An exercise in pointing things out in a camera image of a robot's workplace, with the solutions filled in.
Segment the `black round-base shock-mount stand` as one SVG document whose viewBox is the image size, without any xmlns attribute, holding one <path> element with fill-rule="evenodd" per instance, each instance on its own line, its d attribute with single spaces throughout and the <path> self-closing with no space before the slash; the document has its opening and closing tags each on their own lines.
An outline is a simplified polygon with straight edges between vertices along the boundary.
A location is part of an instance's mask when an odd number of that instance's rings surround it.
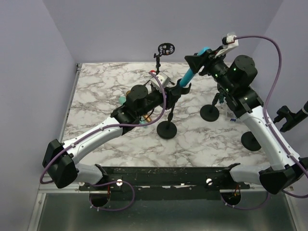
<svg viewBox="0 0 308 231">
<path fill-rule="evenodd" d="M 224 96 L 226 96 L 221 85 L 217 84 L 217 90 L 218 90 L 217 93 L 223 93 Z M 201 107 L 200 116 L 203 120 L 207 122 L 214 122 L 219 118 L 220 113 L 219 113 L 219 109 L 216 107 L 217 103 L 219 102 L 215 94 L 211 104 L 206 104 Z"/>
</svg>

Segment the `mint green microphone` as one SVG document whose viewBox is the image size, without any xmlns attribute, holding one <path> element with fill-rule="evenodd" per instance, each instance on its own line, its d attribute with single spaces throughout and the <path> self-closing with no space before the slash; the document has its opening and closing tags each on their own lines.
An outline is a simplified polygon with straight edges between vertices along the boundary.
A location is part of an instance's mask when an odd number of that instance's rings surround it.
<svg viewBox="0 0 308 231">
<path fill-rule="evenodd" d="M 120 96 L 120 97 L 118 98 L 118 102 L 119 102 L 120 105 L 122 106 L 122 105 L 126 102 L 126 97 L 125 97 L 125 96 Z M 147 116 L 142 116 L 142 117 L 140 118 L 140 124 L 146 124 L 146 123 L 147 123 L 146 117 L 147 117 Z"/>
</svg>

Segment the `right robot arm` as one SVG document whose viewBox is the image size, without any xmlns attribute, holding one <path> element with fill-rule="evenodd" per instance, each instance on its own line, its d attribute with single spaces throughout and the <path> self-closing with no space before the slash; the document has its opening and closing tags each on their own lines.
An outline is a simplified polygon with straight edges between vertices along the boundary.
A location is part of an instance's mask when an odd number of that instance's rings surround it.
<svg viewBox="0 0 308 231">
<path fill-rule="evenodd" d="M 269 161 L 268 167 L 233 167 L 221 177 L 224 187 L 231 189 L 239 182 L 247 182 L 262 185 L 269 193 L 277 194 L 307 172 L 308 159 L 300 157 L 287 143 L 264 112 L 262 99 L 250 87 L 257 76 L 251 57 L 239 55 L 231 66 L 227 66 L 224 56 L 219 57 L 218 52 L 207 49 L 201 54 L 187 55 L 185 60 L 193 74 L 213 77 L 227 106 L 249 128 Z"/>
</svg>

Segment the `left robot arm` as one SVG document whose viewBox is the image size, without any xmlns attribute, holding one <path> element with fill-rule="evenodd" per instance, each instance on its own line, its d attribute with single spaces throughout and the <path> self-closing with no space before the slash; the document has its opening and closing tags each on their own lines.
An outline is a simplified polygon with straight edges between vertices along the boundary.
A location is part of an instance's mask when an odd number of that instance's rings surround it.
<svg viewBox="0 0 308 231">
<path fill-rule="evenodd" d="M 141 127 L 140 119 L 156 107 L 170 109 L 181 93 L 177 86 L 149 92 L 145 85 L 135 85 L 126 96 L 126 101 L 109 117 L 91 130 L 73 139 L 59 142 L 52 140 L 47 147 L 42 165 L 44 174 L 61 189 L 73 182 L 89 183 L 94 189 L 102 190 L 107 183 L 107 174 L 100 165 L 81 164 L 81 160 L 96 148 L 118 138 L 135 127 Z"/>
</svg>

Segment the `blue microphone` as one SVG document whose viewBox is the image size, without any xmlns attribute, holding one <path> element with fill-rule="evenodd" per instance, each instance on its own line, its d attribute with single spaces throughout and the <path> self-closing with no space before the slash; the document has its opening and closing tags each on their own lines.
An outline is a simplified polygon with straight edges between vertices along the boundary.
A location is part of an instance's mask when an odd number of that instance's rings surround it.
<svg viewBox="0 0 308 231">
<path fill-rule="evenodd" d="M 206 50 L 208 50 L 209 47 L 204 47 L 202 48 L 197 55 L 202 55 Z M 180 86 L 185 88 L 189 82 L 192 80 L 192 78 L 194 77 L 194 73 L 192 72 L 192 70 L 189 68 L 187 70 L 187 72 L 185 73 L 185 75 L 183 76 L 183 78 L 180 80 Z"/>
</svg>

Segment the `black round-base clip stand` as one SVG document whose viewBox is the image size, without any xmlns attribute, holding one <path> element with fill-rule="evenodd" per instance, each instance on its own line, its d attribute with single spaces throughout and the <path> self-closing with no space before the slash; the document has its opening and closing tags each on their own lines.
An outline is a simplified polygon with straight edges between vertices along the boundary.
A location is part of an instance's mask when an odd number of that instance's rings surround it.
<svg viewBox="0 0 308 231">
<path fill-rule="evenodd" d="M 187 83 L 182 79 L 179 79 L 175 86 L 173 87 L 166 87 L 166 97 L 167 97 L 167 104 L 166 109 L 170 109 L 171 111 L 168 114 L 167 121 L 162 121 L 157 126 L 157 134 L 159 137 L 165 140 L 170 140 L 174 138 L 177 134 L 177 127 L 172 122 L 173 115 L 174 115 L 174 108 L 177 101 L 180 99 L 182 95 L 186 95 L 190 92 L 191 83 L 186 87 Z"/>
</svg>

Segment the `gold microphone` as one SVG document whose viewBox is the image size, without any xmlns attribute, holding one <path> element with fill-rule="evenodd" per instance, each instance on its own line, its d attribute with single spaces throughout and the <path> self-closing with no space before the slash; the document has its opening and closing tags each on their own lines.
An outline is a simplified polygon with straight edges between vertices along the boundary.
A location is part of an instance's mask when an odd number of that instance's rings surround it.
<svg viewBox="0 0 308 231">
<path fill-rule="evenodd" d="M 152 121 L 151 115 L 145 114 L 143 119 L 140 120 L 141 124 L 150 123 Z"/>
</svg>

